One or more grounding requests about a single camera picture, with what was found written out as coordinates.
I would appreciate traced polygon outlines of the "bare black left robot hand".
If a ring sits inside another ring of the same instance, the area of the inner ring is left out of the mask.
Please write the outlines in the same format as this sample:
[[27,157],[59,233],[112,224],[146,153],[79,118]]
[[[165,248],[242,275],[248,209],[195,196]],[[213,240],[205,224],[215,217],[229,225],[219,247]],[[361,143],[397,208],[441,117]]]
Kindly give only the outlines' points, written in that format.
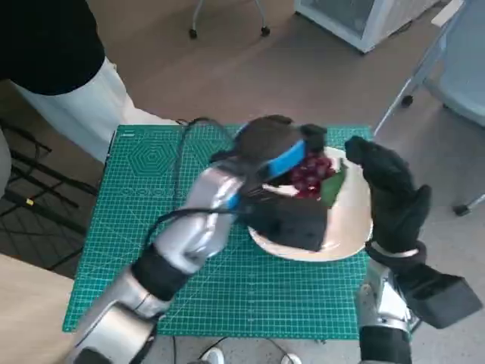
[[268,115],[243,125],[233,138],[232,148],[216,152],[210,162],[234,165],[247,176],[247,191],[268,184],[317,195],[330,167],[324,156],[326,136],[325,127],[299,126],[291,118]]

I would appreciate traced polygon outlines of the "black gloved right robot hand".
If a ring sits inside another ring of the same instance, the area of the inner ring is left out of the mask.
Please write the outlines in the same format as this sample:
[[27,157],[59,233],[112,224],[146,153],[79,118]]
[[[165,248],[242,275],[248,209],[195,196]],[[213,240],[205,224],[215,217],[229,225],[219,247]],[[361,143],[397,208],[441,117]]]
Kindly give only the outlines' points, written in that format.
[[391,254],[418,248],[430,211],[431,188],[416,187],[408,163],[395,151],[359,136],[345,142],[346,157],[361,167],[371,193],[371,242]]

